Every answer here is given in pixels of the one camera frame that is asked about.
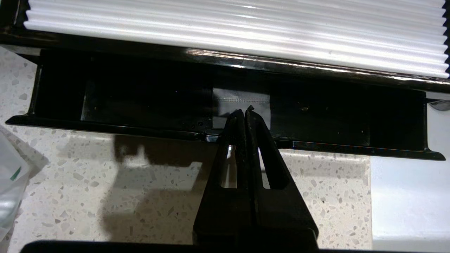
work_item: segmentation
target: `clear plastic bag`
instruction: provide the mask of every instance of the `clear plastic bag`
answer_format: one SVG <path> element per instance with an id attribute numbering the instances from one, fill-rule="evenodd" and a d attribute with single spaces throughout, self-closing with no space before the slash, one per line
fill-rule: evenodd
<path id="1" fill-rule="evenodd" d="M 11 229 L 30 167 L 0 133 L 0 241 Z"/>

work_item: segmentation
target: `speckled countertop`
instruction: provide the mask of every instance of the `speckled countertop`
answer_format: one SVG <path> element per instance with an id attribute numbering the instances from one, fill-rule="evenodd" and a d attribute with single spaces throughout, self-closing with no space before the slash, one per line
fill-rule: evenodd
<path id="1" fill-rule="evenodd" d="M 40 239 L 190 244 L 214 145 L 5 125 L 27 111 L 35 72 L 0 48 L 0 131 L 35 169 L 0 252 Z M 281 152 L 319 246 L 371 249 L 369 157 Z"/>

